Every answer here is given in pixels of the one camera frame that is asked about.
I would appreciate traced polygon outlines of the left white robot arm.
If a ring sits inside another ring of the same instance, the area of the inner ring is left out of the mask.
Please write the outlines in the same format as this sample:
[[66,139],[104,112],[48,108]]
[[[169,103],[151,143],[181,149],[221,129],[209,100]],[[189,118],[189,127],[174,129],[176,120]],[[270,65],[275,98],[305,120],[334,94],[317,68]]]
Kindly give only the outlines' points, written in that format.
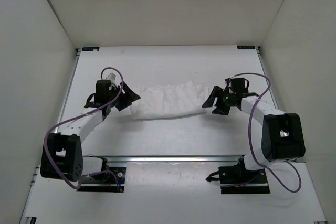
[[98,181],[109,177],[110,168],[99,157],[83,157],[82,143],[110,114],[112,108],[122,111],[141,97],[126,83],[109,79],[96,82],[95,93],[89,95],[82,114],[66,122],[62,132],[50,132],[44,140],[40,174],[44,178],[81,182],[84,176]]

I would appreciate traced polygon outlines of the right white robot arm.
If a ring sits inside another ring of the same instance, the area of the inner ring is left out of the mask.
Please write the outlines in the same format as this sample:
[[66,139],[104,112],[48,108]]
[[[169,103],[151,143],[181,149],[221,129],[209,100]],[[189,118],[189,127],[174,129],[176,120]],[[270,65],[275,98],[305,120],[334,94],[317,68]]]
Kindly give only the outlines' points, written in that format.
[[245,78],[228,78],[225,88],[215,86],[203,108],[215,109],[213,114],[229,115],[238,108],[249,115],[248,140],[250,153],[243,156],[243,164],[235,169],[236,178],[248,182],[255,170],[275,161],[304,157],[306,147],[300,116],[273,108],[260,95],[249,91]]

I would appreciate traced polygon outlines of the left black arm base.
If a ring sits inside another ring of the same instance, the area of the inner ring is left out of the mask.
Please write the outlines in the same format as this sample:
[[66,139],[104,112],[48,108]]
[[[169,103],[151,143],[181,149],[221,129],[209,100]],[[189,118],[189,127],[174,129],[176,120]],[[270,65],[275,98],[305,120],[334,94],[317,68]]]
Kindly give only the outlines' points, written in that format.
[[127,164],[107,157],[86,155],[83,158],[80,188],[77,192],[123,193]]

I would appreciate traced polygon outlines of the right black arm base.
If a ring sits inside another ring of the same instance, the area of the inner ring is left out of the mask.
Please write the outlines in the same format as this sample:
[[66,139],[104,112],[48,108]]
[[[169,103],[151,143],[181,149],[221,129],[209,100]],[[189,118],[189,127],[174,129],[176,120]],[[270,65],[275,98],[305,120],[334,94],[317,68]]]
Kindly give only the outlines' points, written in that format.
[[205,180],[220,182],[222,195],[270,193],[265,170],[247,170],[242,158],[233,166],[220,166],[218,171],[209,174]]

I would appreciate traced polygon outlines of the white pleated skirt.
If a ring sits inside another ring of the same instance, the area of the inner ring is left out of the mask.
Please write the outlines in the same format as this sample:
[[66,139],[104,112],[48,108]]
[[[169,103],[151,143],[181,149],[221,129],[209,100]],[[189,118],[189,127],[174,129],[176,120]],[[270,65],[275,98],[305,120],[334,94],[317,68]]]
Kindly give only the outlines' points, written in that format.
[[202,107],[209,87],[192,81],[178,85],[139,86],[134,89],[141,99],[131,105],[134,120],[182,118],[204,114]]

